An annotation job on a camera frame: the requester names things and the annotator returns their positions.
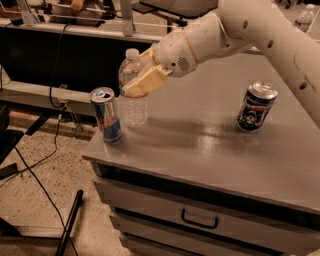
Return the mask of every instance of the drawer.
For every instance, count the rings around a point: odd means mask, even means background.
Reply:
[[[122,233],[134,235],[149,241],[151,240],[154,243],[167,245],[171,248],[192,252],[195,255],[274,255],[217,241],[205,236],[139,219],[127,214],[111,213],[110,219],[114,228]]]
[[[121,234],[120,242],[123,247],[143,256],[199,256],[166,245],[148,241],[130,234]]]
[[[295,255],[320,248],[313,230],[116,180],[95,177],[94,183],[101,201],[113,207]]]

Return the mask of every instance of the can lid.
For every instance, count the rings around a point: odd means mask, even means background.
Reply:
[[[278,92],[272,84],[266,82],[255,82],[249,86],[249,91],[256,97],[262,99],[273,99],[277,97]]]
[[[112,100],[113,97],[114,92],[108,87],[96,88],[90,93],[91,102],[103,103]]]

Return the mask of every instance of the red bull can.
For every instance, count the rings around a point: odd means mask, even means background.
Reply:
[[[108,87],[94,89],[90,93],[90,101],[104,141],[107,143],[119,142],[121,127],[113,90]]]

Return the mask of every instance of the gray cabinet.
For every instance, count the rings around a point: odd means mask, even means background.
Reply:
[[[262,77],[279,96],[264,126],[246,133],[236,115],[249,81]],[[108,145],[97,132],[83,157],[123,246],[174,256],[320,248],[320,132],[263,56],[212,60],[169,79],[150,94],[147,124],[122,134]]]

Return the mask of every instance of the water bottle cap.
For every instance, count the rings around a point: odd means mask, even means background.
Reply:
[[[314,4],[307,4],[306,9],[307,10],[313,10],[314,9]]]
[[[126,51],[126,58],[128,60],[136,60],[139,58],[139,51],[134,48],[130,48]]]

